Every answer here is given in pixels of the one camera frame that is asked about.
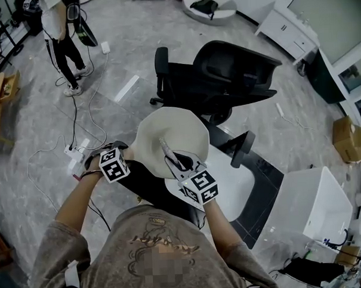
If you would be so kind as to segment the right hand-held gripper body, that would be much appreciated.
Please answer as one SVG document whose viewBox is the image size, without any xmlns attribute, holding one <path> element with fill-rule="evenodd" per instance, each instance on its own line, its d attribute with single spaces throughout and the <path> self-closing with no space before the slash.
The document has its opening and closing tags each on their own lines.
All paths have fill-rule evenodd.
<svg viewBox="0 0 361 288">
<path fill-rule="evenodd" d="M 218 196 L 218 184 L 207 169 L 191 175 L 178 184 L 188 197 L 200 205 L 205 205 Z"/>
</svg>

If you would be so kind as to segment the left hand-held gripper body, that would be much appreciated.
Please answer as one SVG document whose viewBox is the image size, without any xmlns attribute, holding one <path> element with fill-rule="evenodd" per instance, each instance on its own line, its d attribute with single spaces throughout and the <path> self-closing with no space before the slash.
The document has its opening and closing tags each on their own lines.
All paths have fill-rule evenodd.
<svg viewBox="0 0 361 288">
<path fill-rule="evenodd" d="M 107 145 L 98 150 L 94 150 L 85 161 L 86 170 L 89 169 L 92 159 L 97 156 L 100 156 L 98 164 L 99 170 L 109 184 L 126 178 L 130 174 L 128 164 L 118 147 Z"/>
</svg>

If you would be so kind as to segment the person's left hand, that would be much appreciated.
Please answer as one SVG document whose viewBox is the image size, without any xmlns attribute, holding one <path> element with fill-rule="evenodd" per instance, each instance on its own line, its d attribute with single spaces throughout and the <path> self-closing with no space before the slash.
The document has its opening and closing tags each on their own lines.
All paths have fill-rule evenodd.
<svg viewBox="0 0 361 288">
<path fill-rule="evenodd" d="M 99 163 L 100 163 L 100 156 L 94 157 L 90 163 L 88 172 L 90 172 L 91 174 L 97 174 L 98 176 L 102 176 L 103 174 L 101 173 Z"/>
</svg>

